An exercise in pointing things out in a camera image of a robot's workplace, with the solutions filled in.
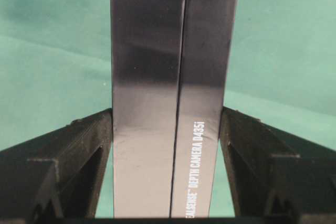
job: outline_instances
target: green backdrop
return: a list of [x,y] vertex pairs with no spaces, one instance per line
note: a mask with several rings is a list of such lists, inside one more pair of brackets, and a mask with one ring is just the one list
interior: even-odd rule
[[[336,148],[335,31],[334,0],[238,0],[225,105]],[[0,0],[0,47],[0,150],[111,107],[109,0]],[[211,216],[232,216],[218,153]]]

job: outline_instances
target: product box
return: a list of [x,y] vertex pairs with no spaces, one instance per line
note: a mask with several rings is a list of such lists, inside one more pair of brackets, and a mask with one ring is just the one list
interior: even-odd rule
[[186,0],[171,217],[207,217],[237,0]]
[[111,0],[116,218],[169,217],[185,0]]

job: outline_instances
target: depth camera box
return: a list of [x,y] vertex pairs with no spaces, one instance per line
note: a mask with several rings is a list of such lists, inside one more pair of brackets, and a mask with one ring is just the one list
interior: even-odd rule
[[185,0],[111,0],[116,218],[169,217]]
[[207,217],[236,0],[186,0],[172,217]]

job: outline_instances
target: teal fabric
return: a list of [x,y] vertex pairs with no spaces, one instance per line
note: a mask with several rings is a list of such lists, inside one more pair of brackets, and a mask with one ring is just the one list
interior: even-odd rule
[[[336,148],[334,0],[238,0],[225,105]],[[0,150],[111,107],[109,0],[0,0]],[[111,217],[112,159],[97,216]],[[218,152],[212,217],[234,214]]]

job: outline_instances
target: black holder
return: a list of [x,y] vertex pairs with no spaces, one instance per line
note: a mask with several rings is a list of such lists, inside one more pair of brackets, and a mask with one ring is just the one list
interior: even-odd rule
[[223,109],[236,218],[93,219],[112,142],[105,110],[0,152],[0,223],[336,223],[336,152]]

